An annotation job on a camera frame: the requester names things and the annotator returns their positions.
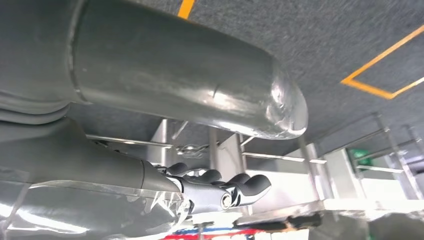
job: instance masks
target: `bolt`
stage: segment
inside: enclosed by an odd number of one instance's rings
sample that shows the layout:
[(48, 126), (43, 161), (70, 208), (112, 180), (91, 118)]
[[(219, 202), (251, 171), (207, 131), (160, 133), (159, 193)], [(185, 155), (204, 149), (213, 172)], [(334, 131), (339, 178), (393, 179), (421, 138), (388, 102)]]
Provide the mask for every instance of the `bolt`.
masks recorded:
[(183, 208), (185, 208), (185, 209), (190, 208), (190, 202), (189, 202), (189, 201), (184, 201), (184, 202), (182, 203), (182, 207), (183, 207)]
[(225, 193), (221, 198), (221, 207), (223, 210), (227, 210), (230, 208), (232, 203), (231, 196), (229, 193)]

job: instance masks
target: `gray carpet ceiling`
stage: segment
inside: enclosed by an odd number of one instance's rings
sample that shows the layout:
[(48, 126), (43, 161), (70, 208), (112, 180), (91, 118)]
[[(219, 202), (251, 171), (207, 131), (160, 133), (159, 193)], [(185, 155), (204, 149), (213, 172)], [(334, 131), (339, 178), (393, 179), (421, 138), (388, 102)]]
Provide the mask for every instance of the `gray carpet ceiling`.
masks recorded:
[[(182, 0), (135, 2), (176, 15)], [(353, 71), (424, 24), (422, 0), (196, 0), (189, 21), (256, 45), (280, 60), (306, 98), (309, 142), (335, 126), (376, 111), (384, 115), (398, 143), (409, 138), (402, 128), (405, 124), (416, 126), (424, 136), (424, 84), (392, 100), (340, 84)], [(424, 77), (423, 49), (424, 33), (355, 79), (395, 91)], [(95, 105), (73, 105), (69, 116), (82, 123), (89, 133), (138, 140), (149, 140), (161, 120)], [(363, 120), (326, 138), (322, 143), (324, 151), (375, 129), (371, 120)], [(186, 134), (181, 136), (182, 143), (208, 141), (206, 126), (192, 123)], [(375, 151), (388, 146), (387, 141), (377, 137), (360, 147)], [(297, 144), (294, 140), (255, 139), (246, 148), (249, 152), (283, 154), (296, 149)], [(419, 164), (414, 167), (424, 168)]]

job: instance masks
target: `plastic wrap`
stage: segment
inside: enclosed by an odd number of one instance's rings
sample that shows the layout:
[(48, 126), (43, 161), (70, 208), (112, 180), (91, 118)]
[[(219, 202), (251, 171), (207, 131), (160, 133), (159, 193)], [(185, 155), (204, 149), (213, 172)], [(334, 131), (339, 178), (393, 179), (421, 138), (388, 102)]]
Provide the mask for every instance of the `plastic wrap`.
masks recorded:
[(0, 179), (2, 240), (152, 239), (149, 236), (176, 230), (190, 206), (176, 192), (69, 180), (38, 184), (16, 180)]

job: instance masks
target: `robotic finger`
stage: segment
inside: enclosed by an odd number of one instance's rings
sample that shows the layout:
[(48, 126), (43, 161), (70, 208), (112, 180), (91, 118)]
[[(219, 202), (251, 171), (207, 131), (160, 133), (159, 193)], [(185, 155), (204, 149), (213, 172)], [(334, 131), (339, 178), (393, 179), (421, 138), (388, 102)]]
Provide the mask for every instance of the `robotic finger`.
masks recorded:
[[(186, 169), (182, 167), (182, 164), (178, 163), (179, 168)], [(210, 169), (198, 177), (181, 176), (180, 174), (166, 177), (189, 198), (189, 214), (191, 215), (222, 212), (229, 208), (254, 204), (271, 188), (271, 182), (264, 175), (250, 177), (241, 173), (228, 182), (223, 182), (219, 181), (221, 174), (214, 169)]]

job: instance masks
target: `orange tape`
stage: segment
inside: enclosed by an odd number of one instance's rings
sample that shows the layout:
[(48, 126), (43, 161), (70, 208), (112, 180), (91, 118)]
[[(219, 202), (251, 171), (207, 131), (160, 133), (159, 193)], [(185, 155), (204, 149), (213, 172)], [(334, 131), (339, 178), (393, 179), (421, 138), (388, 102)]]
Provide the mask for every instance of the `orange tape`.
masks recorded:
[(178, 17), (188, 19), (190, 12), (192, 11), (195, 0), (182, 0), (181, 6), (179, 7)]
[(396, 49), (398, 49), (402, 45), (406, 44), (411, 39), (415, 38), (416, 36), (420, 35), (423, 32), (424, 32), (424, 25), (422, 25), (421, 27), (419, 27), (415, 31), (411, 32), (408, 36), (402, 38), (400, 41), (396, 42), (393, 46), (389, 47), (388, 49), (386, 49), (385, 51), (380, 53), (378, 56), (374, 57), (371, 61), (367, 62), (365, 65), (360, 67), (358, 70), (354, 71), (348, 77), (343, 79), (340, 83), (344, 84), (344, 85), (348, 85), (348, 86), (356, 88), (356, 89), (359, 89), (361, 91), (367, 92), (369, 94), (373, 94), (373, 95), (385, 98), (385, 99), (393, 99), (396, 96), (398, 96), (399, 94), (401, 94), (401, 93), (417, 86), (418, 84), (424, 82), (424, 77), (423, 77), (423, 78), (420, 78), (419, 80), (414, 81), (413, 83), (397, 90), (396, 92), (388, 92), (386, 90), (365, 84), (363, 82), (360, 82), (360, 81), (357, 81), (357, 80), (354, 79), (356, 76), (363, 73), (365, 70), (369, 69), (371, 66), (373, 66), (374, 64), (376, 64), (377, 62), (379, 62), (380, 60), (385, 58), (387, 55), (391, 54), (393, 51), (395, 51)]

